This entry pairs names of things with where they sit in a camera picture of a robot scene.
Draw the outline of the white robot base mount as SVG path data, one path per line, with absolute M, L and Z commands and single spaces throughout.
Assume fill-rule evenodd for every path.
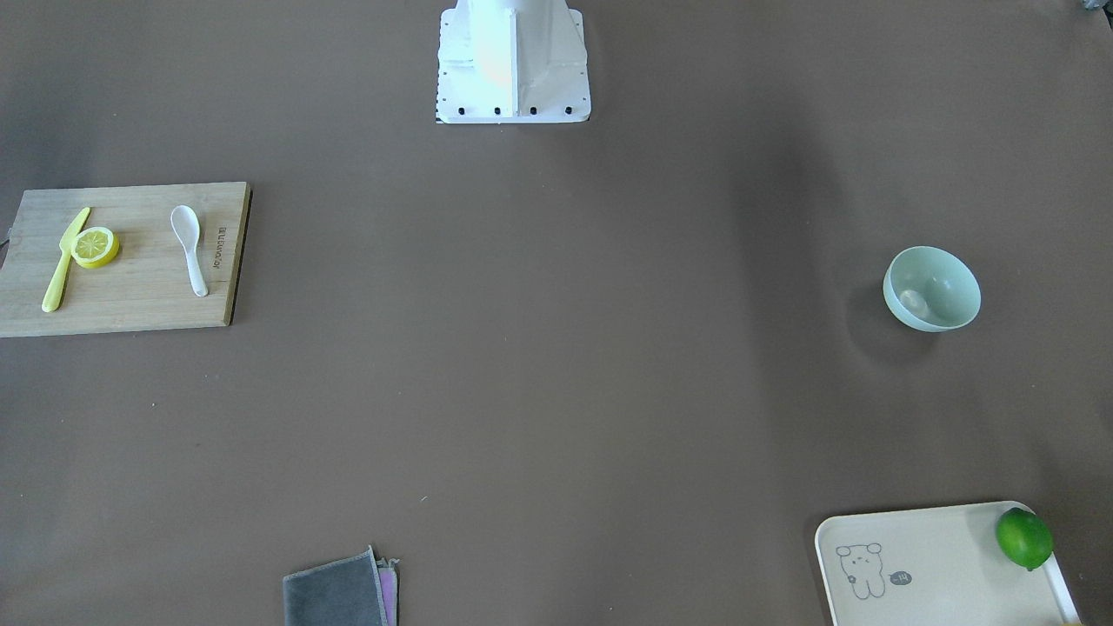
M 440 16 L 435 120 L 585 123 L 583 16 L 564 1 L 457 1 Z

